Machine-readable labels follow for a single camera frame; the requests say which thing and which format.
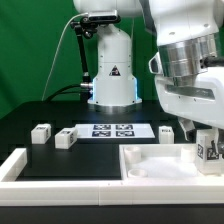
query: white block with black symbol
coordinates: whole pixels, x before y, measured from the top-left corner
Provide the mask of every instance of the white block with black symbol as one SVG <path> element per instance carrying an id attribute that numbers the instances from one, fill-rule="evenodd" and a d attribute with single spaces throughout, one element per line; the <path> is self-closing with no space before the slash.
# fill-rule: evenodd
<path id="1" fill-rule="evenodd" d="M 69 149 L 77 140 L 78 131 L 75 128 L 64 128 L 55 135 L 55 148 Z"/>
<path id="2" fill-rule="evenodd" d="M 32 144 L 45 144 L 50 137 L 51 137 L 50 124 L 38 124 L 31 131 Z"/>
<path id="3" fill-rule="evenodd" d="M 195 166 L 203 174 L 221 175 L 222 157 L 216 152 L 214 138 L 213 129 L 197 130 Z"/>
<path id="4" fill-rule="evenodd" d="M 174 133 L 172 127 L 159 127 L 159 143 L 160 144 L 174 144 Z"/>

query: black table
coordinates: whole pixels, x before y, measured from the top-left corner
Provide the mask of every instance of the black table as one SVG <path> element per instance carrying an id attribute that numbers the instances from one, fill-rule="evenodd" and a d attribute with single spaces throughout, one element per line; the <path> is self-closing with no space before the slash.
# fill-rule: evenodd
<path id="1" fill-rule="evenodd" d="M 150 123 L 156 138 L 79 140 L 65 152 L 55 150 L 53 137 L 46 145 L 31 144 L 30 131 L 40 123 L 50 123 L 53 136 L 75 124 Z M 81 102 L 28 102 L 0 120 L 0 162 L 3 163 L 16 147 L 26 147 L 29 161 L 19 181 L 117 180 L 121 178 L 119 144 L 158 143 L 161 125 L 173 127 L 175 143 L 185 142 L 177 118 L 164 113 L 158 101 L 143 102 L 140 110 L 116 116 L 91 111 Z M 62 159 L 68 165 L 54 169 Z M 224 205 L 0 208 L 0 223 L 222 223 L 222 218 Z"/>

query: green wall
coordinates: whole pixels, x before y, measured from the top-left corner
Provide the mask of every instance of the green wall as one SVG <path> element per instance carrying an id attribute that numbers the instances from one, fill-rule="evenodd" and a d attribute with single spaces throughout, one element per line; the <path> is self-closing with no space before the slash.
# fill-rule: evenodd
<path id="1" fill-rule="evenodd" d="M 0 117 L 23 102 L 41 100 L 56 46 L 67 21 L 77 12 L 72 0 L 0 1 Z M 131 33 L 131 19 L 119 27 Z M 85 41 L 90 75 L 97 73 L 97 40 Z M 155 39 L 145 32 L 142 18 L 135 19 L 134 75 L 139 96 L 156 99 L 148 60 L 156 52 Z M 47 95 L 81 81 L 81 64 L 74 31 L 67 30 Z M 67 96 L 78 100 L 78 96 Z"/>

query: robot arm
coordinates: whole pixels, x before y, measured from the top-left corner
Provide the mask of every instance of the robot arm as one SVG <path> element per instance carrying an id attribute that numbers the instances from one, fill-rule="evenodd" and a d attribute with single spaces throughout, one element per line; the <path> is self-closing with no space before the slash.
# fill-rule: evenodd
<path id="1" fill-rule="evenodd" d="M 80 13 L 92 11 L 117 10 L 121 17 L 136 17 L 142 15 L 138 0 L 73 0 Z"/>
<path id="2" fill-rule="evenodd" d="M 224 68 L 204 63 L 210 57 L 216 60 L 221 53 L 218 28 L 223 25 L 223 1 L 146 2 L 157 31 L 158 53 L 149 66 L 157 74 L 161 106 L 180 117 L 185 130 L 194 128 L 192 121 L 212 126 L 203 141 L 213 142 L 212 148 L 224 154 Z"/>
<path id="3" fill-rule="evenodd" d="M 141 15 L 138 0 L 73 0 L 79 12 L 88 13 L 85 22 L 92 24 L 103 15 L 117 11 L 120 17 Z M 137 96 L 136 79 L 132 75 L 132 41 L 121 29 L 113 24 L 99 24 L 98 36 L 98 74 L 93 79 L 93 96 L 88 99 L 89 106 L 106 113 L 122 113 L 135 109 L 141 103 Z"/>

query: white cylinder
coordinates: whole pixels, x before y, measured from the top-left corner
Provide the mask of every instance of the white cylinder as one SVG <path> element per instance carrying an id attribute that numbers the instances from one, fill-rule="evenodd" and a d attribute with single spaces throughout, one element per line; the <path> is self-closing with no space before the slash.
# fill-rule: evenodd
<path id="1" fill-rule="evenodd" d="M 181 148 L 181 161 L 185 163 L 193 163 L 195 160 L 195 150 L 193 148 Z"/>
<path id="2" fill-rule="evenodd" d="M 126 163 L 134 164 L 141 162 L 141 148 L 137 146 L 129 146 L 124 149 Z"/>
<path id="3" fill-rule="evenodd" d="M 128 177 L 132 178 L 144 178 L 147 177 L 148 173 L 143 169 L 132 169 L 128 171 Z"/>
<path id="4" fill-rule="evenodd" d="M 215 0 L 149 0 L 157 45 L 167 45 L 218 32 Z"/>
<path id="5" fill-rule="evenodd" d="M 136 17 L 142 15 L 139 0 L 73 0 L 73 2 L 75 8 L 80 13 L 117 10 L 121 17 Z"/>

